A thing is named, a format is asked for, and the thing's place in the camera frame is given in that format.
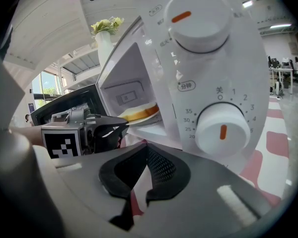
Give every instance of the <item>desk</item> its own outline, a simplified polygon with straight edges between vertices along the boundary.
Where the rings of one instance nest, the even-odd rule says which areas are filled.
[[[293,94],[293,69],[282,69],[282,68],[271,68],[272,71],[272,75],[273,75],[273,85],[275,86],[275,82],[274,82],[274,72],[278,72],[278,76],[279,76],[279,82],[282,84],[283,86],[283,90],[284,90],[284,82],[282,80],[282,76],[283,76],[283,72],[290,72],[290,90],[289,93]]]

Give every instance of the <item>white vase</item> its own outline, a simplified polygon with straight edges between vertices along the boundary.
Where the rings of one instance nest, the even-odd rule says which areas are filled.
[[[98,43],[98,59],[100,67],[103,68],[107,59],[114,49],[114,45],[110,40],[110,33],[107,31],[101,31],[96,34],[95,40]]]

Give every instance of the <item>ceiling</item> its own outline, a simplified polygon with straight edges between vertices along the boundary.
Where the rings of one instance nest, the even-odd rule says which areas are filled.
[[[262,35],[297,31],[295,20],[281,0],[252,0],[251,17]],[[31,80],[51,63],[93,42],[90,26],[111,16],[124,18],[117,35],[117,42],[130,24],[138,17],[133,0],[20,0],[12,19],[13,34],[5,60],[27,68],[33,75],[22,83],[26,87]],[[293,26],[271,31],[270,26],[292,23]],[[65,65],[74,74],[97,66],[97,52],[79,57]]]
[[[91,49],[88,52],[84,52],[60,63],[60,67],[63,67],[75,75],[97,66],[99,66],[97,49]]]

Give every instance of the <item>floor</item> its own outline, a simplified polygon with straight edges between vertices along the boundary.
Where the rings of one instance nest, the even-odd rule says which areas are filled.
[[[284,115],[289,141],[289,169],[283,198],[296,192],[298,188],[298,83],[294,82],[293,94],[288,89],[279,102]]]

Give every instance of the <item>timer knob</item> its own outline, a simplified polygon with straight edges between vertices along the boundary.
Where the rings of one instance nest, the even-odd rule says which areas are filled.
[[[195,141],[205,153],[230,156],[240,152],[249,139],[249,126],[236,106],[217,103],[200,114]]]
[[[207,53],[227,39],[232,10],[226,0],[171,0],[164,20],[170,35],[183,48]]]

